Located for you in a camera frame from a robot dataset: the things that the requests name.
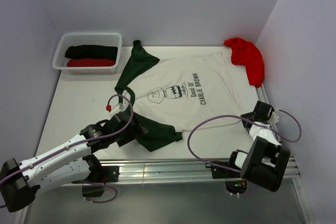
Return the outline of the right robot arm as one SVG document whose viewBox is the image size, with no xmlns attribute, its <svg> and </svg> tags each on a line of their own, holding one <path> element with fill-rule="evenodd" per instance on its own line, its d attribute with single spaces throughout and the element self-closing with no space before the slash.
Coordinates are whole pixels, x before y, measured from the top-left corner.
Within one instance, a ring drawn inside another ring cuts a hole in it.
<svg viewBox="0 0 336 224">
<path fill-rule="evenodd" d="M 282 182 L 290 157 L 290 150 L 275 137 L 268 121 L 275 109 L 257 101 L 252 112 L 242 115 L 243 127 L 253 139 L 249 152 L 232 152 L 227 164 L 228 173 L 240 176 L 271 192 L 276 192 Z"/>
</svg>

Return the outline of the white and green t shirt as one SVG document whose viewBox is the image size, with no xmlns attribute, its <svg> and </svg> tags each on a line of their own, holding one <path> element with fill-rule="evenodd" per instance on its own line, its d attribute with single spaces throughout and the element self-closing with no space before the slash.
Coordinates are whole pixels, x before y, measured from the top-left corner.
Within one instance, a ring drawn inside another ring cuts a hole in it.
<svg viewBox="0 0 336 224">
<path fill-rule="evenodd" d="M 180 141 L 184 131 L 233 125 L 244 113 L 221 52 L 158 58 L 133 42 L 115 87 L 122 110 L 133 110 L 147 133 L 138 142 L 156 151 Z"/>
</svg>

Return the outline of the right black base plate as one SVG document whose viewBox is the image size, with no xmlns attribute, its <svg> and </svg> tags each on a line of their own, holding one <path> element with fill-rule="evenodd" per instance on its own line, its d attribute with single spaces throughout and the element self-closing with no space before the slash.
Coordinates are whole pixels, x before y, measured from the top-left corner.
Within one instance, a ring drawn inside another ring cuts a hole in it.
<svg viewBox="0 0 336 224">
<path fill-rule="evenodd" d="M 221 166 L 227 166 L 229 167 L 229 162 L 223 162 L 223 161 L 214 161 L 215 164 L 221 165 Z M 206 164 L 206 168 L 209 168 L 212 173 L 212 179 L 225 179 L 225 178 L 231 178 L 231 171 L 220 168 L 218 166 L 213 166 Z"/>
</svg>

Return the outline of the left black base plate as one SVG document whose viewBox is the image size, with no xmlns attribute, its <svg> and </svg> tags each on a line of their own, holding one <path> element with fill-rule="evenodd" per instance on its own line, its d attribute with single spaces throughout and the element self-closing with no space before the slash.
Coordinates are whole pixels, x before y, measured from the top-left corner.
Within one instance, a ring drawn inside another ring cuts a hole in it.
<svg viewBox="0 0 336 224">
<path fill-rule="evenodd" d="M 102 182 L 116 183 L 119 178 L 119 166 L 104 166 L 102 169 Z"/>
</svg>

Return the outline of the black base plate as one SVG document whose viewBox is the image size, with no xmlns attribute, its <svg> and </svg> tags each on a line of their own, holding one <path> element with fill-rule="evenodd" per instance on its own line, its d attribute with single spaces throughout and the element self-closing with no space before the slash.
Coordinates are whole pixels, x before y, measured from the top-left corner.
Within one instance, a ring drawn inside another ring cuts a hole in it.
<svg viewBox="0 0 336 224">
<path fill-rule="evenodd" d="M 119 178 L 119 166 L 104 166 L 102 169 L 102 182 L 116 183 Z"/>
<path fill-rule="evenodd" d="M 221 165 L 221 166 L 227 166 L 229 167 L 229 162 L 223 162 L 223 161 L 214 161 L 215 164 Z M 220 168 L 218 166 L 213 166 L 206 164 L 206 168 L 209 168 L 212 173 L 212 179 L 225 179 L 225 178 L 231 178 L 231 171 Z"/>
</svg>

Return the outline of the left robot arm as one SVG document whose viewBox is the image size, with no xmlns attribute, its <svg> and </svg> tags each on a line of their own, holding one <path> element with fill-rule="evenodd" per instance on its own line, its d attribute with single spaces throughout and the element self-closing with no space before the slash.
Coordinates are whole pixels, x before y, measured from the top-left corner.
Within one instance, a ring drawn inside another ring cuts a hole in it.
<svg viewBox="0 0 336 224">
<path fill-rule="evenodd" d="M 125 145 L 148 133 L 136 115 L 125 112 L 90 124 L 70 140 L 30 159 L 11 158 L 1 169 L 4 208 L 17 212 L 46 191 L 70 183 L 106 181 L 106 170 L 94 155 L 111 144 Z"/>
</svg>

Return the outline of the white plastic basket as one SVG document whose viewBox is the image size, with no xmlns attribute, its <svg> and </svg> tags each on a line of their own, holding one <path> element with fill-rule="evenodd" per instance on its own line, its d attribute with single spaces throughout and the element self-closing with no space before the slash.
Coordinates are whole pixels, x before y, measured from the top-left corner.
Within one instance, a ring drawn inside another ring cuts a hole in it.
<svg viewBox="0 0 336 224">
<path fill-rule="evenodd" d="M 67 33 L 58 43 L 52 67 L 67 74 L 114 74 L 121 47 L 119 33 Z"/>
</svg>

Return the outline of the aluminium frame rail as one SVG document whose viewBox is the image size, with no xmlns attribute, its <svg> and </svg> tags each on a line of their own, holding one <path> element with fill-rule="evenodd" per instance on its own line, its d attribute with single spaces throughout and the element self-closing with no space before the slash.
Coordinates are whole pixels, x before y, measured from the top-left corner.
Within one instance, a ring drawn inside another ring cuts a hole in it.
<svg viewBox="0 0 336 224">
<path fill-rule="evenodd" d="M 118 165 L 118 197 L 92 204 L 78 185 L 39 196 L 16 216 L 17 223 L 315 223 L 294 159 L 280 189 L 271 193 L 249 184 L 248 194 L 230 196 L 223 179 L 195 160 L 227 158 L 247 151 L 251 137 L 241 124 L 196 131 L 190 145 L 180 141 L 155 152 L 138 143 L 100 151 L 103 165 Z"/>
</svg>

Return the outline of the crumpled red t shirt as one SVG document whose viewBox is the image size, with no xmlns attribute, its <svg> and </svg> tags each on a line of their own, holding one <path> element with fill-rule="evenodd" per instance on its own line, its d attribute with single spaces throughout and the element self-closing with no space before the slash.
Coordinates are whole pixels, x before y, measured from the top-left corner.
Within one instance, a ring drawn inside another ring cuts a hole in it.
<svg viewBox="0 0 336 224">
<path fill-rule="evenodd" d="M 260 88 L 265 77 L 265 67 L 258 48 L 252 42 L 242 38 L 227 39 L 223 45 L 232 50 L 232 64 L 245 67 L 249 84 Z"/>
</svg>

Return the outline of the rolled black t shirt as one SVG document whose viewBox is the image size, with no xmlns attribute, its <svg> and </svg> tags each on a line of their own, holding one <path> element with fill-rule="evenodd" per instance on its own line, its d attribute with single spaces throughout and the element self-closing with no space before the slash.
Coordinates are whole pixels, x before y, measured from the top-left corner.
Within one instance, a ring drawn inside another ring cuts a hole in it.
<svg viewBox="0 0 336 224">
<path fill-rule="evenodd" d="M 99 46 L 99 45 L 81 45 L 71 46 L 65 52 L 68 59 L 110 59 L 116 60 L 118 47 Z"/>
</svg>

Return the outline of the rolled red t shirt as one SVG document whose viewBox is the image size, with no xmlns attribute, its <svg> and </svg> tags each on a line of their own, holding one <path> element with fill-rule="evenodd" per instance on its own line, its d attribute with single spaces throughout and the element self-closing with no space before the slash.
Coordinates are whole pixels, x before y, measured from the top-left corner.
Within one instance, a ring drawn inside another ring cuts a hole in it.
<svg viewBox="0 0 336 224">
<path fill-rule="evenodd" d="M 111 67 L 116 64 L 115 62 L 115 60 L 110 59 L 70 59 L 67 67 Z"/>
</svg>

